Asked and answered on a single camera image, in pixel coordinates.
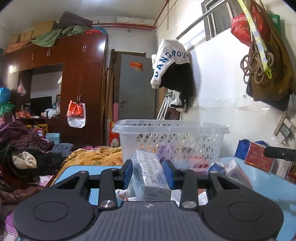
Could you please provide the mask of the translucent white plastic basket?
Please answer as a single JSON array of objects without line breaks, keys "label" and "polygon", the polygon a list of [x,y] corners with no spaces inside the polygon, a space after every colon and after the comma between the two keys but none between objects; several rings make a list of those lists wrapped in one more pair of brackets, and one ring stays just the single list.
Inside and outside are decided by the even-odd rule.
[{"label": "translucent white plastic basket", "polygon": [[112,131],[119,134],[124,160],[141,149],[177,168],[203,172],[217,161],[229,128],[203,121],[119,120]]}]

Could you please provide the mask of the white medicine box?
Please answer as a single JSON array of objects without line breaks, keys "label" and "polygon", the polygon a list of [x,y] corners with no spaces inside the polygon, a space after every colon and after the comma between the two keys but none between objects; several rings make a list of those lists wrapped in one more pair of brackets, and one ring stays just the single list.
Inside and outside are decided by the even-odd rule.
[{"label": "white medicine box", "polygon": [[170,201],[171,189],[158,157],[150,152],[135,150],[132,160],[132,184],[137,201]]}]

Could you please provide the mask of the yellow floral blanket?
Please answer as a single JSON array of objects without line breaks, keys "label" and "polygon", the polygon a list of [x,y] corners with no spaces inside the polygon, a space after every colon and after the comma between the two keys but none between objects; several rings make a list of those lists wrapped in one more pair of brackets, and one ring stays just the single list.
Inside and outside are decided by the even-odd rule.
[{"label": "yellow floral blanket", "polygon": [[100,147],[96,150],[86,150],[83,148],[72,152],[64,161],[60,171],[57,173],[54,183],[62,173],[72,166],[122,166],[121,147]]}]

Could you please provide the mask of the red gold gift box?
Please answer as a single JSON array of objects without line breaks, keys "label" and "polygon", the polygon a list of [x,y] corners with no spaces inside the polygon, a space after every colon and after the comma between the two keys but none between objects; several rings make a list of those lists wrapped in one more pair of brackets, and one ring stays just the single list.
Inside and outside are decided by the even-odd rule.
[{"label": "red gold gift box", "polygon": [[275,159],[266,157],[264,155],[265,149],[265,145],[251,142],[244,160],[245,164],[260,169],[261,171],[270,173]]}]

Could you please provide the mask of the blue shopping bag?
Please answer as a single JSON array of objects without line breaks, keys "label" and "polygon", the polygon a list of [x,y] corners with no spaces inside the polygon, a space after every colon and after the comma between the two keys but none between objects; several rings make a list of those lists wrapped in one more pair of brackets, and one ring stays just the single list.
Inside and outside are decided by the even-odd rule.
[{"label": "blue shopping bag", "polygon": [[248,139],[243,139],[238,142],[234,157],[241,160],[259,160],[263,157],[263,151],[267,146],[269,144],[265,141],[251,142]]}]

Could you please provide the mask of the brown hanging bag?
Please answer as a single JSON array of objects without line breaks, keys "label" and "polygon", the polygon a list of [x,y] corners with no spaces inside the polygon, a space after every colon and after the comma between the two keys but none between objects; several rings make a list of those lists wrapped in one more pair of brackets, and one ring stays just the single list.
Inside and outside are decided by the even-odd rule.
[{"label": "brown hanging bag", "polygon": [[253,41],[249,53],[241,61],[241,67],[247,64],[245,76],[249,79],[246,93],[254,101],[262,101],[278,110],[286,111],[290,95],[295,91],[292,63],[270,16],[261,11],[259,17],[263,20],[259,33],[267,47],[265,56],[271,71],[271,78],[263,70],[259,51]]}]

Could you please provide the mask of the orange white plastic bag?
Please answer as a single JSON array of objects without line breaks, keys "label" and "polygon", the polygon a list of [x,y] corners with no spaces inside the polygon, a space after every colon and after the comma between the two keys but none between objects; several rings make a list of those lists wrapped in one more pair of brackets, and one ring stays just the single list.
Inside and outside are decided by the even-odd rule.
[{"label": "orange white plastic bag", "polygon": [[70,101],[66,113],[67,123],[72,128],[83,128],[86,125],[86,106],[82,102]]}]

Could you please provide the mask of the grey metal door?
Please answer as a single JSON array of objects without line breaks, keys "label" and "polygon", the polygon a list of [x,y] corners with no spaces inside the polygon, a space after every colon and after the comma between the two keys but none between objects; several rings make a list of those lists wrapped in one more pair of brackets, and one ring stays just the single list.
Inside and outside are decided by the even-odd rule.
[{"label": "grey metal door", "polygon": [[156,90],[151,87],[150,58],[122,55],[119,79],[118,119],[153,119]]}]

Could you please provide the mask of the black television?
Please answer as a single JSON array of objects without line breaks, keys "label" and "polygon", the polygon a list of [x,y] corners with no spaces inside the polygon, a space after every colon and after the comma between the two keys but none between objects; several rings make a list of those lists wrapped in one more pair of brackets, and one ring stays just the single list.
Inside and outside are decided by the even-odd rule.
[{"label": "black television", "polygon": [[31,114],[33,116],[40,116],[49,108],[52,108],[51,96],[31,98]]}]

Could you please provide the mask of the purple clothes pile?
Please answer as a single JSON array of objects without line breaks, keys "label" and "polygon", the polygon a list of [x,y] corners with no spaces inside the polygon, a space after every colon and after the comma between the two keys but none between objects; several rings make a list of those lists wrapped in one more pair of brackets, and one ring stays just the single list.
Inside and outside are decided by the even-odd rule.
[{"label": "purple clothes pile", "polygon": [[29,130],[20,121],[11,121],[1,125],[1,163],[11,159],[16,151],[33,153],[38,161],[52,163],[58,155],[50,153],[54,142],[45,140],[37,131]]}]

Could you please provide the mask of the dark red wooden wardrobe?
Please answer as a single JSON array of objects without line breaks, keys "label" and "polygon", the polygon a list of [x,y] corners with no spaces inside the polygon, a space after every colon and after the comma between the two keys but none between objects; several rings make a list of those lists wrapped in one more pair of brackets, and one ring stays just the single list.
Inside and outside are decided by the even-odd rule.
[{"label": "dark red wooden wardrobe", "polygon": [[[28,101],[17,93],[19,82],[30,92],[33,69],[56,69],[62,66],[61,116],[58,124],[62,142],[79,147],[103,145],[105,64],[108,49],[106,34],[60,37],[51,48],[29,43],[5,54],[3,84],[11,90],[15,111]],[[70,101],[80,99],[86,106],[86,125],[72,128],[67,123]]]}]

